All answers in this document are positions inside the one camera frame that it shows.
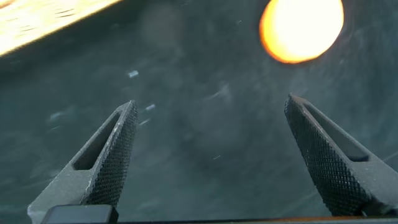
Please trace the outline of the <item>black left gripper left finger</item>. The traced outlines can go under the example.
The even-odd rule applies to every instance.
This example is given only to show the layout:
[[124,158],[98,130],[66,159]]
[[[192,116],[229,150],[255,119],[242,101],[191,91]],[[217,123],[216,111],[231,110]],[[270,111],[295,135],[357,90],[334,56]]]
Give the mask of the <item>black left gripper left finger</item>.
[[56,205],[118,204],[137,126],[135,101],[117,107],[27,207],[32,223]]

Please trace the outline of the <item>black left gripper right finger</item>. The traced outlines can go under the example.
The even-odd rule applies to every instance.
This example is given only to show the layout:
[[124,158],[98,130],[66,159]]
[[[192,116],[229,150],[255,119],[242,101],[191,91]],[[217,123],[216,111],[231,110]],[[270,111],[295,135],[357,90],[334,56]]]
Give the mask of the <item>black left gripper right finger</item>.
[[285,117],[334,216],[397,216],[397,172],[307,100],[290,94]]

